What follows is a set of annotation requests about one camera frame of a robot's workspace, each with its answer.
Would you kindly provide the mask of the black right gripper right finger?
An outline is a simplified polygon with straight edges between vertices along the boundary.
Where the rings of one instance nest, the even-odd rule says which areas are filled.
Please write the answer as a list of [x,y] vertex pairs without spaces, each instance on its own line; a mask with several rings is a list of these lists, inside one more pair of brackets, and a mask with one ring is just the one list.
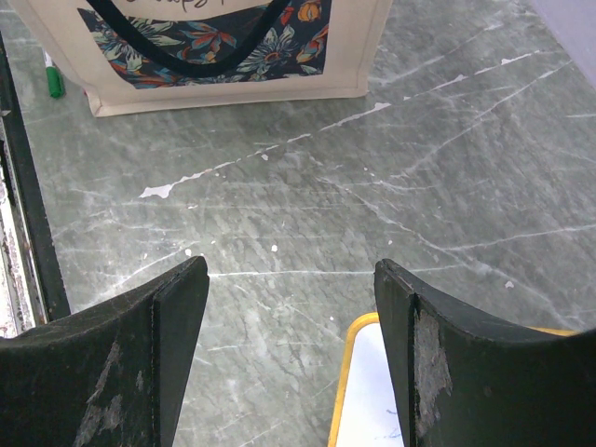
[[374,295],[405,445],[594,444],[594,331],[506,321],[388,259]]

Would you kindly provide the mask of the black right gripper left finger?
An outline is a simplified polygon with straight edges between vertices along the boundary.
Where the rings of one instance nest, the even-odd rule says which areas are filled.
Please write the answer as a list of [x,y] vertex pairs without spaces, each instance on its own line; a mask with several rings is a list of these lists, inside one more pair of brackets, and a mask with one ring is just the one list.
[[209,293],[192,257],[1,343],[5,446],[170,446]]

